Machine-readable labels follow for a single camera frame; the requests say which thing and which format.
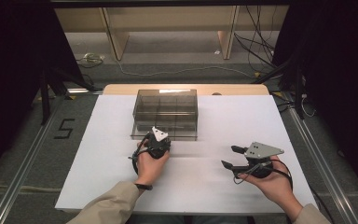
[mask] aluminum rail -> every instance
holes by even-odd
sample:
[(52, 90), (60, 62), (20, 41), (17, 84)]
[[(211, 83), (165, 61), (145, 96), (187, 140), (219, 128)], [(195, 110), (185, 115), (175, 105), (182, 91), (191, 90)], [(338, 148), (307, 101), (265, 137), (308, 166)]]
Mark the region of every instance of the aluminum rail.
[[(291, 101), (293, 100), (290, 94), (287, 92), (285, 92), (283, 95), (286, 97), (286, 99)], [(336, 203), (337, 209), (345, 223), (358, 224), (358, 216), (356, 215), (351, 202), (348, 200), (344, 190), (339, 185), (337, 179), (334, 177), (334, 174), (330, 169), (326, 159), (324, 158), (321, 149), (318, 147), (312, 134), (310, 133), (310, 129), (308, 128), (306, 121), (300, 119), (294, 109), (290, 109), (290, 114), (295, 121), (296, 126), (307, 145), (310, 155), (312, 156), (312, 159), (315, 162), (325, 185), (330, 191), (330, 194)]]
[(51, 116), (43, 125), (37, 135), (34, 139), (30, 149), (28, 150), (27, 155), (25, 156), (24, 160), (22, 161), (22, 164), (17, 171), (16, 175), (14, 176), (13, 180), (11, 181), (9, 187), (7, 188), (7, 191), (5, 192), (4, 196), (2, 197), (0, 201), (0, 223), (4, 223), (7, 215), (11, 209), (11, 206), (16, 201), (16, 198), (20, 192), (21, 186), (24, 183), (25, 178), (27, 177), (33, 163), (34, 159), (36, 158), (39, 149), (42, 147), (43, 142), (46, 138), (47, 132), (49, 131), (51, 124), (54, 121), (55, 115), (57, 114), (58, 109), (62, 105), (62, 102), (64, 100), (64, 96), (57, 96), (53, 102), (52, 108), (53, 111), (51, 113)]

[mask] handheld controller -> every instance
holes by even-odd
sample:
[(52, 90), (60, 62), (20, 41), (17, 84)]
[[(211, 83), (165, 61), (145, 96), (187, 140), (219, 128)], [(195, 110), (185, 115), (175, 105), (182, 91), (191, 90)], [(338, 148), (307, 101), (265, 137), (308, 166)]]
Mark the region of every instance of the handheld controller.
[(243, 154), (249, 162), (247, 166), (234, 166), (233, 164), (222, 161), (223, 166), (231, 170), (234, 177), (239, 174), (253, 175), (257, 178), (264, 178), (274, 171), (270, 156), (282, 154), (284, 151), (277, 147), (270, 147), (261, 143), (253, 142), (249, 147), (232, 146), (234, 152)]
[(136, 162), (138, 161), (138, 157), (141, 153), (148, 152), (152, 158), (157, 160), (170, 149), (171, 139), (168, 137), (168, 134), (153, 127), (152, 133), (147, 133), (145, 135), (138, 148), (132, 153), (132, 157), (129, 157), (129, 159), (132, 159), (132, 166), (135, 173), (138, 174)]

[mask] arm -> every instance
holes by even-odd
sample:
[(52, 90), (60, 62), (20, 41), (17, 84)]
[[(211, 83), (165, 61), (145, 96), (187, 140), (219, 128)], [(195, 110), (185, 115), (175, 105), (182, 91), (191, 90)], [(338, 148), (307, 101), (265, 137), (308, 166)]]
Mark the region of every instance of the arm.
[[(272, 156), (271, 159), (278, 160), (279, 158)], [(288, 173), (280, 162), (273, 161), (272, 164), (275, 169)], [(296, 224), (330, 223), (313, 205), (309, 204), (305, 208), (301, 205), (285, 176), (272, 172), (265, 178), (256, 178), (247, 174), (241, 174), (238, 177), (256, 185), (269, 200), (280, 206), (292, 222)]]
[(68, 224), (82, 223), (125, 223), (131, 216), (132, 210), (144, 189), (138, 189), (134, 183), (153, 185), (160, 176), (165, 162), (169, 158), (167, 151), (158, 160), (148, 153), (142, 153), (138, 158), (138, 179), (118, 182), (105, 194), (88, 203), (83, 210)]

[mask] black strap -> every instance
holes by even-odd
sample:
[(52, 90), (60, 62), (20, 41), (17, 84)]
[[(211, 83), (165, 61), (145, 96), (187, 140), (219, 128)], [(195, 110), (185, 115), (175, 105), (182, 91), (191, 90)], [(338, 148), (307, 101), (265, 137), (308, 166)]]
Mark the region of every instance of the black strap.
[(139, 151), (141, 150), (141, 147), (142, 147), (142, 145), (144, 144), (145, 140), (146, 140), (146, 139), (149, 139), (149, 137), (150, 137), (150, 133), (147, 133), (147, 134), (145, 135), (145, 137), (142, 139), (142, 141), (141, 141), (141, 143), (139, 144), (138, 148), (137, 148), (137, 149), (133, 152), (133, 154), (132, 154), (132, 157), (131, 157), (131, 159), (132, 159), (132, 167), (133, 167), (133, 170), (135, 171), (136, 174), (138, 174), (138, 166), (136, 165), (136, 162), (138, 161), (138, 157), (139, 157), (139, 155), (140, 155), (141, 153), (144, 153), (144, 152), (146, 152), (147, 150), (142, 151), (142, 152), (139, 152)]
[(151, 185), (142, 185), (142, 184), (135, 184), (138, 189), (146, 189), (146, 190), (152, 190), (153, 186)]
[(289, 183), (290, 183), (290, 188), (293, 190), (293, 178), (292, 178), (292, 174), (290, 173), (290, 170), (289, 170), (289, 168), (286, 166), (286, 164), (284, 164), (282, 161), (278, 161), (278, 162), (280, 162), (281, 164), (283, 164), (284, 165), (284, 167), (286, 167), (286, 170), (287, 170), (287, 173), (285, 173), (285, 172), (282, 172), (282, 171), (280, 171), (280, 170), (277, 170), (277, 169), (274, 169), (274, 168), (269, 168), (269, 167), (263, 167), (264, 169), (268, 169), (268, 170), (270, 170), (270, 171), (273, 171), (273, 172), (275, 172), (275, 173), (278, 173), (278, 174), (280, 174), (280, 175), (283, 175), (283, 176), (285, 176), (288, 180), (289, 180)]

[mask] wrist strap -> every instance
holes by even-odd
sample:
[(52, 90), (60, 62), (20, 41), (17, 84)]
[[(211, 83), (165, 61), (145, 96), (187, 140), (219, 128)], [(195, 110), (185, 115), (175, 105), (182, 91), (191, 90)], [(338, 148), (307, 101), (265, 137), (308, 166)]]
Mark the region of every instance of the wrist strap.
[(146, 189), (146, 190), (152, 190), (153, 186), (151, 185), (142, 185), (142, 184), (135, 184), (138, 189)]

